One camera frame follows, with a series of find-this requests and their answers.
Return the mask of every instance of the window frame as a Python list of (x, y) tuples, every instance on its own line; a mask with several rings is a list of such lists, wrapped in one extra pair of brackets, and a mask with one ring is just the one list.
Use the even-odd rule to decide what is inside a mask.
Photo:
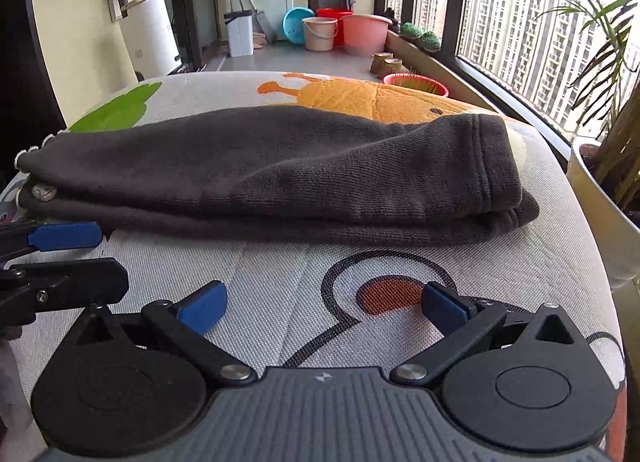
[[(402, 0), (402, 14), (400, 23), (411, 22), (414, 16), (414, 1)], [(535, 127), (545, 138), (556, 158), (563, 167), (569, 159), (571, 145), (564, 136), (550, 123), (547, 123), (539, 112), (520, 100), (497, 81), (486, 75), (463, 56), (458, 56), (458, 44), (462, 32), (466, 0), (447, 0), (444, 20), (442, 44), (440, 51), (430, 53), (430, 56), (449, 68), (453, 73), (478, 90), (492, 104), (496, 105), (505, 115), (519, 121), (524, 121)], [(386, 0), (374, 0), (375, 13), (384, 14)]]

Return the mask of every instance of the gray gripper base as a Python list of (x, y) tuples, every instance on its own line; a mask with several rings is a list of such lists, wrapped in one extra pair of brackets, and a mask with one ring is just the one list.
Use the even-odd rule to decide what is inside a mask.
[[(386, 381), (377, 368), (268, 368), (222, 390), (203, 420), (163, 448), (120, 462), (515, 462), (440, 414), (430, 393)], [(40, 462), (97, 461), (48, 450)], [(596, 448), (545, 462), (606, 462)]]

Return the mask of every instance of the white trash can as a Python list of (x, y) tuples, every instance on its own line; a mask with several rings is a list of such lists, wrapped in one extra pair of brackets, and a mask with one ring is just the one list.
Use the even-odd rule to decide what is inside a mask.
[(229, 55), (235, 58), (254, 54), (254, 18), (251, 11), (225, 13), (225, 25)]
[(158, 78), (182, 61), (164, 0), (133, 0), (123, 8), (120, 31), (139, 80)]

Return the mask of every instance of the floor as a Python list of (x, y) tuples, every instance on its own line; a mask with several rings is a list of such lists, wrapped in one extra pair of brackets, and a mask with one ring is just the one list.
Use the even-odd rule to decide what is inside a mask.
[(369, 72), (370, 66), (371, 58), (351, 56), (339, 48), (328, 52), (312, 52), (307, 51), (304, 46), (276, 42), (255, 50), (252, 56), (237, 58), (226, 56), (226, 49), (222, 48), (204, 70), (277, 70), (379, 81)]

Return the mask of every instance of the white plant pot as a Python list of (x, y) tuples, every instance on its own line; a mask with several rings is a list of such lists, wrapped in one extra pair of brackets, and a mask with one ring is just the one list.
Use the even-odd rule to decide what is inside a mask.
[(617, 289), (640, 273), (640, 230), (591, 177), (580, 155), (584, 145), (599, 147), (600, 143), (576, 137), (566, 176), (587, 217), (609, 285)]

